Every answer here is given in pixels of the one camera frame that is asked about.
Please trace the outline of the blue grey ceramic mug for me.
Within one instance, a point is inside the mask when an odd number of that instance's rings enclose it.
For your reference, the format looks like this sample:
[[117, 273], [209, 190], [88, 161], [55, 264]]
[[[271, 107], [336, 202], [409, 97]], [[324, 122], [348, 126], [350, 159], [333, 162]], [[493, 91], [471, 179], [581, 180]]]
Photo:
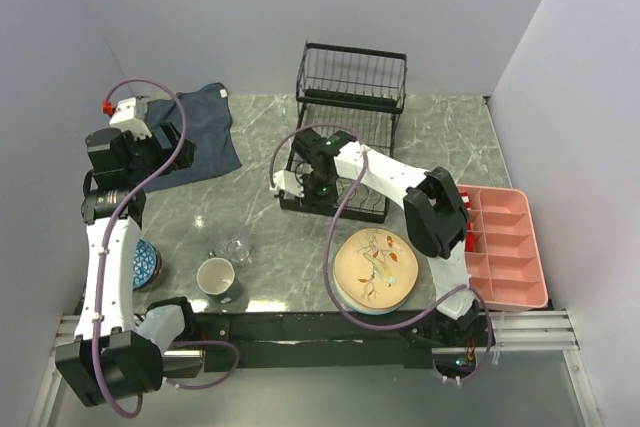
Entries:
[[220, 257], [207, 259], [200, 265], [196, 282], [204, 294], [220, 304], [235, 301], [242, 293], [233, 264]]

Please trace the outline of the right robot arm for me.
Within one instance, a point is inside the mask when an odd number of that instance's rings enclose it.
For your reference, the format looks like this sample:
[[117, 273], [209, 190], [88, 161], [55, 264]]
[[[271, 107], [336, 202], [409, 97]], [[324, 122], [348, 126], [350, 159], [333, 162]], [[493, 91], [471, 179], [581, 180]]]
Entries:
[[413, 247], [427, 257], [437, 291], [435, 301], [425, 310], [400, 323], [376, 325], [348, 312], [334, 293], [329, 260], [322, 260], [326, 292], [339, 314], [351, 324], [374, 332], [399, 332], [423, 324], [433, 314], [440, 338], [450, 345], [470, 339], [478, 315], [488, 307], [479, 291], [470, 284], [465, 260], [465, 244], [470, 215], [448, 170], [443, 167], [412, 167], [367, 146], [351, 129], [335, 125], [334, 134], [322, 137], [317, 125], [299, 127], [287, 134], [296, 154], [312, 167], [316, 178], [311, 188], [294, 189], [288, 171], [269, 172], [270, 189], [306, 199], [339, 177], [350, 180], [349, 194], [360, 185], [372, 189], [398, 205]]

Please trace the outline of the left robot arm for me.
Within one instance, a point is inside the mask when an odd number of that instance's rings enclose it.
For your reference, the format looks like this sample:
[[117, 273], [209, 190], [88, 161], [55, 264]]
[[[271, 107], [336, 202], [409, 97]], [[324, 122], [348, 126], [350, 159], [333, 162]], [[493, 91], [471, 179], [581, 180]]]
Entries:
[[195, 146], [170, 121], [154, 135], [108, 127], [85, 139], [91, 169], [83, 182], [81, 215], [89, 247], [84, 302], [71, 343], [57, 348], [55, 364], [86, 407], [141, 398], [160, 388], [163, 355], [186, 349], [200, 325], [185, 297], [150, 307], [141, 324], [133, 307], [134, 257], [141, 238], [144, 188], [160, 175], [191, 166]]

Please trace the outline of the clear glass cup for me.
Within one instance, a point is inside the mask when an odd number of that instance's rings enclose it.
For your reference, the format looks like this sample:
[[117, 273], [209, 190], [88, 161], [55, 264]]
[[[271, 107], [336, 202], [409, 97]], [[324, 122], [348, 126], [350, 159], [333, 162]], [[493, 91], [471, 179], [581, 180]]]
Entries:
[[246, 238], [238, 235], [222, 236], [209, 248], [209, 258], [224, 258], [234, 264], [246, 264], [250, 261], [251, 246]]

